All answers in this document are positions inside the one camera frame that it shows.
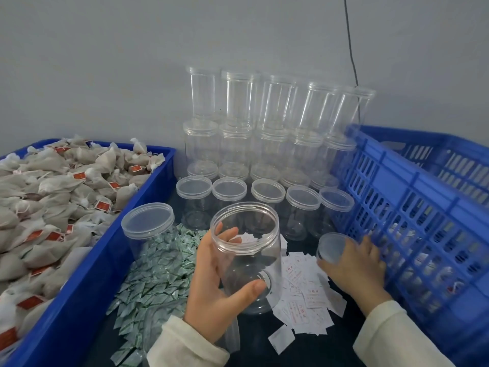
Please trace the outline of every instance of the dark table surface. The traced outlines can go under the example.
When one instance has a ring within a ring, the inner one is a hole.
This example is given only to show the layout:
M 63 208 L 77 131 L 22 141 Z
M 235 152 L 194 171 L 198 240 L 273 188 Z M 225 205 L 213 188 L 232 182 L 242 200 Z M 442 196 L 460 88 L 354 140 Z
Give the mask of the dark table surface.
M 176 222 L 180 222 L 183 206 L 175 191 L 167 203 L 174 209 Z M 287 249 L 288 252 L 302 251 L 314 256 L 317 243 L 317 239 L 308 234 L 303 241 L 289 241 Z M 257 316 L 240 314 L 241 350 L 231 355 L 226 366 L 363 366 L 352 346 L 365 318 L 351 297 L 341 292 L 332 281 L 330 285 L 343 295 L 348 304 L 343 318 L 330 312 L 334 326 L 327 329 L 327 335 L 296 335 L 295 341 L 277 355 L 268 337 L 283 323 L 272 312 Z M 113 329 L 115 319 L 116 312 L 105 317 L 81 364 L 83 367 L 114 366 L 110 357 L 125 343 L 125 339 L 118 335 L 119 330 Z

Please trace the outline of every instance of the person's right hand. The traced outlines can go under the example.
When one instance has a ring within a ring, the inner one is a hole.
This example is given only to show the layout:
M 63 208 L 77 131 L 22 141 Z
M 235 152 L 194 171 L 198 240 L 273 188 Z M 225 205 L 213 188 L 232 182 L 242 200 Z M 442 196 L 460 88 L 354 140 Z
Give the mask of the person's right hand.
M 359 246 L 347 239 L 337 264 L 318 259 L 317 265 L 355 300 L 365 316 L 382 302 L 392 300 L 383 289 L 385 262 L 369 236 L 364 236 Z

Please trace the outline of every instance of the white wall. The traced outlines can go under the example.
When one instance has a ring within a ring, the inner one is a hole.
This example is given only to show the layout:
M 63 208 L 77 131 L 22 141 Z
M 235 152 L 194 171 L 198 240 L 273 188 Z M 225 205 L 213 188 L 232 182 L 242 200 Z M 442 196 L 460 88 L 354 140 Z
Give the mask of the white wall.
M 488 0 L 348 6 L 368 123 L 489 145 Z M 0 0 L 0 154 L 74 133 L 182 150 L 192 63 L 355 83 L 343 0 Z

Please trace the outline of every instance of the cream sleeve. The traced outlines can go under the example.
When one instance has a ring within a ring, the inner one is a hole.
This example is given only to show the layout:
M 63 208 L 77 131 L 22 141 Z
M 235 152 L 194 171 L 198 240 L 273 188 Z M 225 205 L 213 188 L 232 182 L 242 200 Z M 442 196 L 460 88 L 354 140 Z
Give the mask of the cream sleeve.
M 148 353 L 150 367 L 222 367 L 229 353 L 209 341 L 182 319 L 171 316 Z
M 367 367 L 454 367 L 393 300 L 369 314 L 353 349 Z

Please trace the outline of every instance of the blue plastic tray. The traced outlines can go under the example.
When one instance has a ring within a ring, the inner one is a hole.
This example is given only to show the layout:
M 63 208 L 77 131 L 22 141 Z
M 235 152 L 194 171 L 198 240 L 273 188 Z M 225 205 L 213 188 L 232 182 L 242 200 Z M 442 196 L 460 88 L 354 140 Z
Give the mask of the blue plastic tray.
M 489 150 L 451 135 L 363 130 L 336 174 L 356 204 L 333 221 L 355 239 L 372 234 L 386 288 L 445 355 L 479 363 L 489 345 L 489 210 L 478 173 Z
M 42 148 L 59 139 L 32 144 Z M 96 143 L 108 147 L 110 143 Z M 132 149 L 132 144 L 118 143 Z M 78 365 L 83 360 L 108 306 L 119 289 L 132 262 L 120 222 L 131 209 L 150 202 L 165 202 L 176 179 L 173 173 L 174 148 L 148 146 L 148 151 L 164 154 L 166 160 L 129 201 L 106 233 L 100 238 L 58 296 L 36 323 L 22 344 L 9 358 L 6 367 L 45 367 Z M 27 147 L 16 151 L 27 154 Z

